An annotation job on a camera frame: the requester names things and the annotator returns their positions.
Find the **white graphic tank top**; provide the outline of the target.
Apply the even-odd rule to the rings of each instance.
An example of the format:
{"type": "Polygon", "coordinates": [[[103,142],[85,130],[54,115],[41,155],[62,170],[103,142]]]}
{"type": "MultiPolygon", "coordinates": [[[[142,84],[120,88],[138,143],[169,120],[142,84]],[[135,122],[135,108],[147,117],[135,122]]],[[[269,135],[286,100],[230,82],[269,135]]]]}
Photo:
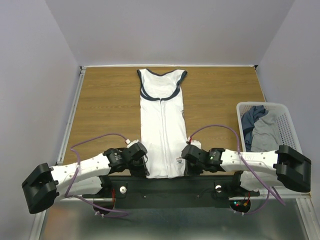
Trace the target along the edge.
{"type": "Polygon", "coordinates": [[[139,69],[140,136],[147,149],[149,179],[184,176],[186,161],[181,152],[187,145],[181,84],[187,71],[176,69],[158,74],[139,69]]]}

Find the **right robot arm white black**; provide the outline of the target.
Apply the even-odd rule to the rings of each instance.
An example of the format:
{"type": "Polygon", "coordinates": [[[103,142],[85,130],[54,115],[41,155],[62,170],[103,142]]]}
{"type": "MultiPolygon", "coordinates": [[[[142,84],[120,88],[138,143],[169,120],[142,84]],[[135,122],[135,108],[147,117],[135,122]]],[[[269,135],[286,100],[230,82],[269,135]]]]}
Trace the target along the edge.
{"type": "Polygon", "coordinates": [[[300,193],[311,190],[311,160],[287,145],[267,152],[236,152],[224,148],[205,151],[188,144],[181,157],[191,175],[241,171],[240,178],[230,182],[235,195],[262,187],[286,187],[300,193]]]}

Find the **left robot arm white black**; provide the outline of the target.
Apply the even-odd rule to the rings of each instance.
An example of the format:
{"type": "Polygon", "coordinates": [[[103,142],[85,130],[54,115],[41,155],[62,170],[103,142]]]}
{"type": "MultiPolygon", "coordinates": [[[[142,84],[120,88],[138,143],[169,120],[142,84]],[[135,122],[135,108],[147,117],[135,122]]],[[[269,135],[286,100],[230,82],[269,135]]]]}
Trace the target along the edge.
{"type": "Polygon", "coordinates": [[[107,176],[124,170],[146,171],[146,147],[135,140],[121,148],[108,150],[68,165],[39,164],[22,182],[22,190],[30,214],[49,209],[57,200],[81,195],[106,197],[111,193],[107,176]]]}

